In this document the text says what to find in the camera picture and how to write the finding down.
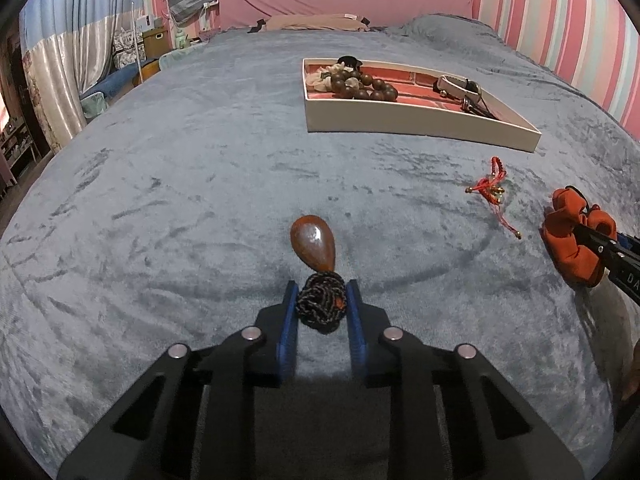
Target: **red string bracelet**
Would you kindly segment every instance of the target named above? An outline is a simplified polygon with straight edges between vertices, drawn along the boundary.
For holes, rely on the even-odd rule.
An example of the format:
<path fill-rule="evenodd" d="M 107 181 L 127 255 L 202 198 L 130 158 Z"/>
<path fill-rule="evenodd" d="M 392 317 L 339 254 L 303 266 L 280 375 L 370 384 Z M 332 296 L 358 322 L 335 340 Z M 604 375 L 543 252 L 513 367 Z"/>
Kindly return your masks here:
<path fill-rule="evenodd" d="M 500 181 L 507 176 L 507 171 L 504 169 L 502 165 L 502 161 L 496 157 L 492 156 L 491 158 L 491 178 L 482 177 L 478 180 L 478 183 L 473 187 L 467 187 L 465 189 L 466 193 L 473 193 L 477 191 L 482 196 L 484 196 L 485 200 L 491 205 L 491 208 L 494 210 L 495 215 L 498 217 L 498 220 L 502 225 L 504 225 L 509 231 L 516 235 L 518 240 L 522 240 L 522 234 L 520 231 L 516 231 L 509 222 L 504 219 L 502 215 L 502 211 L 500 210 L 500 204 L 502 200 L 500 196 L 504 193 L 504 188 L 498 186 Z"/>

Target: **gray bedspread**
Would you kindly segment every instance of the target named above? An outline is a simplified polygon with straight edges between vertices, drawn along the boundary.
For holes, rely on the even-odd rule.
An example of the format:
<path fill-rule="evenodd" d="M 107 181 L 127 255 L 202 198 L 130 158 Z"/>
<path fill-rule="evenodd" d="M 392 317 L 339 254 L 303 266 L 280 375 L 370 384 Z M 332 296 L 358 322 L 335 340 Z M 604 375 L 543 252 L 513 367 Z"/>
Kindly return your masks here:
<path fill-rule="evenodd" d="M 343 54 L 468 76 L 542 131 L 538 149 L 309 134 L 301 60 Z M 522 241 L 464 193 L 493 155 Z M 539 227 L 568 184 L 640 232 L 638 143 L 485 25 L 222 34 L 89 124 L 20 206 L 0 243 L 0 404 L 54 475 L 172 342 L 220 342 L 303 283 L 289 227 L 317 214 L 367 302 L 434 346 L 478 346 L 590 478 L 640 315 L 608 280 L 573 290 L 556 272 Z M 388 392 L 349 370 L 345 323 L 301 329 L 296 379 L 257 396 L 262 478 L 383 477 Z"/>

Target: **screw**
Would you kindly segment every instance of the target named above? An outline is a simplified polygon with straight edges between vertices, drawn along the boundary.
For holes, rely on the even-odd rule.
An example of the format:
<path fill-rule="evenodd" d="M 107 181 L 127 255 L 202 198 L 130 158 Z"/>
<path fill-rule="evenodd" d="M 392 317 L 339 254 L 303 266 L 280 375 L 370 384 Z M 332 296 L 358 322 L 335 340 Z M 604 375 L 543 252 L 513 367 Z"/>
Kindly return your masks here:
<path fill-rule="evenodd" d="M 242 330 L 242 337 L 244 337 L 247 341 L 255 341 L 262 335 L 262 330 L 260 330 L 257 326 L 248 326 L 244 330 Z"/>
<path fill-rule="evenodd" d="M 175 345 L 171 346 L 171 348 L 169 348 L 166 352 L 169 354 L 169 357 L 173 359 L 182 359 L 185 355 L 187 355 L 188 351 L 189 349 L 185 345 L 183 345 L 182 343 L 176 343 Z"/>
<path fill-rule="evenodd" d="M 473 359 L 474 357 L 476 357 L 477 353 L 478 350 L 476 350 L 476 347 L 473 345 L 463 344 L 458 347 L 458 354 L 460 355 L 460 357 L 463 357 L 465 359 Z"/>
<path fill-rule="evenodd" d="M 397 326 L 390 326 L 388 328 L 385 328 L 383 335 L 390 341 L 398 341 L 398 339 L 402 338 L 404 332 L 402 332 L 402 330 Z"/>

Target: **triangular cutout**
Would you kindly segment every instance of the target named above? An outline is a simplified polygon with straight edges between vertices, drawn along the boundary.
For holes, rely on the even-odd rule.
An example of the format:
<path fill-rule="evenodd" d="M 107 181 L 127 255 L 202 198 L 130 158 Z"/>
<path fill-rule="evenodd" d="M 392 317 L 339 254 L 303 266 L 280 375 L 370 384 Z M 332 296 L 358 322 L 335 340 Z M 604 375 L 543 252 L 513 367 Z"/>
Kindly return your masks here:
<path fill-rule="evenodd" d="M 136 440 L 146 440 L 163 389 L 164 376 L 158 376 L 113 425 L 113 431 Z"/>
<path fill-rule="evenodd" d="M 488 377 L 482 377 L 482 392 L 489 406 L 495 436 L 498 440 L 529 433 L 531 428 L 518 410 L 507 400 Z"/>

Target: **tray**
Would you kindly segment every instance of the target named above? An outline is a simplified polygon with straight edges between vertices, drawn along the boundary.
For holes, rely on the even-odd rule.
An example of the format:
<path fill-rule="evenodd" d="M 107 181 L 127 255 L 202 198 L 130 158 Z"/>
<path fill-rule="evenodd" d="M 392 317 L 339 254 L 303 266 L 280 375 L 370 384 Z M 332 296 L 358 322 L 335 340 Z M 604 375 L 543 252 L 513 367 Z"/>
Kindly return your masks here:
<path fill-rule="evenodd" d="M 417 66 L 363 60 L 360 71 L 392 83 L 399 92 L 395 103 L 345 100 L 332 93 L 307 91 L 305 77 L 335 59 L 302 60 L 306 129 L 309 132 L 370 132 L 447 137 L 534 152 L 541 133 L 533 124 L 486 90 L 482 96 L 498 120 L 463 112 L 460 102 L 442 98 L 433 83 L 455 74 Z"/>

